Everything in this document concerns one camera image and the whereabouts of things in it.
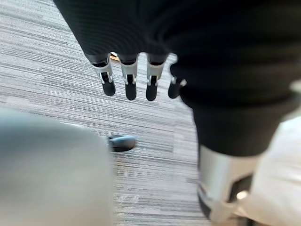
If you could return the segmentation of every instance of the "white surface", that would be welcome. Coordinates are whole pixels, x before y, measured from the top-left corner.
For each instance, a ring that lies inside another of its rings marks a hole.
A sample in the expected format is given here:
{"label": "white surface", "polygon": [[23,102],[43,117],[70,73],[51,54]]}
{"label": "white surface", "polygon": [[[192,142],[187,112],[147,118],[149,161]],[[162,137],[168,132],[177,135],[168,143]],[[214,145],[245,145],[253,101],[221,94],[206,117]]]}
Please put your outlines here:
{"label": "white surface", "polygon": [[279,126],[237,214],[270,226],[301,225],[301,117]]}

